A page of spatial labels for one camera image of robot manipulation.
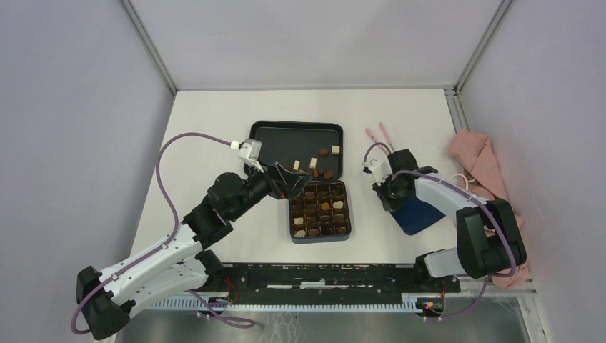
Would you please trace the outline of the blue box lid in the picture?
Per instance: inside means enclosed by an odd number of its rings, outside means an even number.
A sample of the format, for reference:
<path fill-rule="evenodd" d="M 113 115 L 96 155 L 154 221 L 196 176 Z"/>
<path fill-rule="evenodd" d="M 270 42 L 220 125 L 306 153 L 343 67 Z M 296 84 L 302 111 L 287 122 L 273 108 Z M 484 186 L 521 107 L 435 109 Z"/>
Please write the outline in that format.
<path fill-rule="evenodd" d="M 418 234 L 445 217 L 431 204 L 417 198 L 406 200 L 398 209 L 389 213 L 402 231 L 409 236 Z"/>

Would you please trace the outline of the black chocolate tray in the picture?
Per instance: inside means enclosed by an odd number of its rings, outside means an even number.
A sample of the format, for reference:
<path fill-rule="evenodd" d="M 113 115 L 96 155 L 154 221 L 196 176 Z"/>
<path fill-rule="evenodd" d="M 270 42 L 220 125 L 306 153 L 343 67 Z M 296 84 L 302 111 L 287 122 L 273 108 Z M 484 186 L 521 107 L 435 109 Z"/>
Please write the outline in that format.
<path fill-rule="evenodd" d="M 344 131 L 334 123 L 298 121 L 257 121 L 250 128 L 249 138 L 262 143 L 258 161 L 275 162 L 290 170 L 294 163 L 311 173 L 312 159 L 316 168 L 329 176 L 318 174 L 316 181 L 338 180 L 343 175 Z"/>

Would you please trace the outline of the blue chocolate box with insert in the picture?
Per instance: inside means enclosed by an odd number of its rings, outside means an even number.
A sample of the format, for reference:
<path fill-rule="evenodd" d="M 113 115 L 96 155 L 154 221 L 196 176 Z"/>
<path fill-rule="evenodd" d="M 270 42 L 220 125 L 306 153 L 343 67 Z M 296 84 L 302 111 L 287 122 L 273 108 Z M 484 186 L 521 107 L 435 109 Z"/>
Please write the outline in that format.
<path fill-rule="evenodd" d="M 344 182 L 310 182 L 289 202 L 289 235 L 293 243 L 343 242 L 351 233 Z"/>

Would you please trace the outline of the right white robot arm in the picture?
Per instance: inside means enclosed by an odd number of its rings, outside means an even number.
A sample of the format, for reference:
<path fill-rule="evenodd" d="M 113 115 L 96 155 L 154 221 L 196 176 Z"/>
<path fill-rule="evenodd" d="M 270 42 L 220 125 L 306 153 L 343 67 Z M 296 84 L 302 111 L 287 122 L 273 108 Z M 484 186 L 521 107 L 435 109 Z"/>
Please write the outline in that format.
<path fill-rule="evenodd" d="M 448 218 L 456 245 L 416 258 L 416 288 L 430 292 L 442 277 L 467 275 L 509 277 L 527 261 L 527 252 L 510 203 L 486 199 L 444 178 L 430 166 L 420 167 L 408 149 L 384 159 L 363 158 L 364 172 L 374 178 L 373 191 L 402 231 L 414 235 Z"/>

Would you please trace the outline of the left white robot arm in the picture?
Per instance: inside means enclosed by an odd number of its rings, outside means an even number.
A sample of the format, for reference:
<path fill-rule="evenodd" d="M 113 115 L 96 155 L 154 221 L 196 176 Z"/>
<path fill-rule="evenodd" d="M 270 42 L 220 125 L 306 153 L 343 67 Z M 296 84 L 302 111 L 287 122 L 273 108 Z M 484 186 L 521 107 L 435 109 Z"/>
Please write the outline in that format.
<path fill-rule="evenodd" d="M 87 266 L 77 274 L 72 332 L 103 340 L 160 299 L 199 287 L 218 290 L 224 283 L 221 268 L 200 262 L 186 272 L 178 263 L 198 254 L 215 259 L 208 248 L 232 232 L 233 222 L 265 197 L 293 200 L 310 180 L 307 173 L 278 163 L 252 170 L 246 179 L 233 172 L 220 174 L 202 202 L 176 219 L 165 238 L 110 267 Z"/>

